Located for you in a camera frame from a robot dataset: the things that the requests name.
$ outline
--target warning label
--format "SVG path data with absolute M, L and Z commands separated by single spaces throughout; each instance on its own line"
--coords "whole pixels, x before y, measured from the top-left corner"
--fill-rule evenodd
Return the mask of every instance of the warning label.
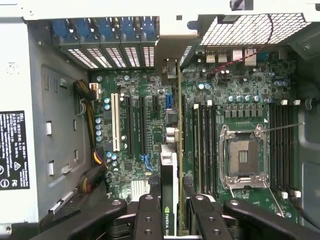
M 0 191 L 29 189 L 24 111 L 0 111 Z

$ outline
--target screw hole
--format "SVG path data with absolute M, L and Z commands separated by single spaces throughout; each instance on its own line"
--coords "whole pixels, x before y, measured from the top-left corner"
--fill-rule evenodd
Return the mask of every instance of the screw hole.
M 145 235 L 151 235 L 152 231 L 150 229 L 147 229 L 147 230 L 144 231 L 144 234 Z
M 221 231 L 220 231 L 219 229 L 215 229 L 215 230 L 213 230 L 213 233 L 214 233 L 215 235 L 220 235 L 220 234 L 221 234 Z

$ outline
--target white pci slot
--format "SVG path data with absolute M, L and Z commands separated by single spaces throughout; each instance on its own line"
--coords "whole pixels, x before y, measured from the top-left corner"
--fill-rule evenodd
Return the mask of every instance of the white pci slot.
M 119 94 L 111 93 L 113 151 L 120 151 Z

